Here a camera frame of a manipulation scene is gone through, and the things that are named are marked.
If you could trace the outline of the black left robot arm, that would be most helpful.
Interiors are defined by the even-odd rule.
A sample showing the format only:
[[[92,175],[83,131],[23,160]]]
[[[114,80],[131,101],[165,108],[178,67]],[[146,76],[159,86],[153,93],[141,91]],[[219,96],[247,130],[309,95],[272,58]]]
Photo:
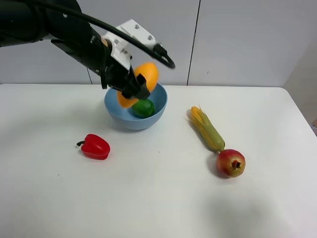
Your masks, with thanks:
[[[52,44],[101,78],[102,88],[111,87],[127,99],[145,99],[150,91],[143,76],[131,65],[114,58],[115,43],[102,37],[84,19],[37,6],[30,0],[0,2],[0,45],[8,47],[49,39]]]

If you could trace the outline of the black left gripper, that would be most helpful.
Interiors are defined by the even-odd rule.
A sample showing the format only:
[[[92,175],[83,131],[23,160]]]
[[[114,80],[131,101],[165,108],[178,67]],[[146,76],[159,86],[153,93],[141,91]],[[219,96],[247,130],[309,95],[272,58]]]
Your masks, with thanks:
[[[122,92],[122,96],[127,100],[145,100],[150,96],[147,88],[147,81],[142,74],[135,77],[132,68],[126,69],[111,55],[108,47],[103,47],[100,65],[100,78],[103,89],[108,86]]]

